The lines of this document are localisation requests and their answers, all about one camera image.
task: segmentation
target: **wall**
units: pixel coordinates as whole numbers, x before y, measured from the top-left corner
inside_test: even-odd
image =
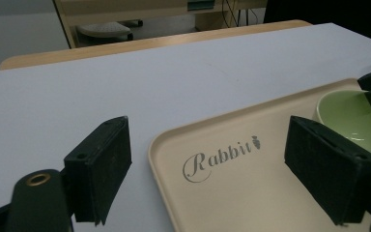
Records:
[[[68,48],[51,0],[0,0],[0,64],[16,55]]]

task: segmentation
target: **white tabletop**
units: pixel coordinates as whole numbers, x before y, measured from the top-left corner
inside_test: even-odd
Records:
[[[63,168],[101,122],[128,115],[133,165],[105,226],[172,231],[147,152],[161,132],[371,72],[371,40],[334,24],[0,71],[0,206],[15,182]]]

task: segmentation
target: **light green bowl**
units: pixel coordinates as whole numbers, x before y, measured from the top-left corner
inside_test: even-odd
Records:
[[[371,106],[358,90],[325,94],[318,101],[314,119],[371,153]]]

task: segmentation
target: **wooden table edge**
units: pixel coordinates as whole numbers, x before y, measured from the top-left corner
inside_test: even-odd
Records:
[[[195,32],[175,36],[159,37],[124,43],[110,43],[103,45],[80,47],[60,51],[49,51],[36,54],[19,55],[4,60],[0,70],[10,70],[37,65],[53,64],[71,60],[111,55],[136,50],[150,49],[175,44],[187,44],[226,37],[242,36],[248,34],[277,31],[312,25],[302,20],[290,20],[252,26],[226,28],[213,31]]]

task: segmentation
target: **plastic tray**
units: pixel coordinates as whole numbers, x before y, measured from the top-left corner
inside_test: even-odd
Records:
[[[369,231],[368,214],[335,226],[284,163],[290,116],[312,118],[337,89],[359,88],[345,79],[156,137],[149,161],[176,231]]]

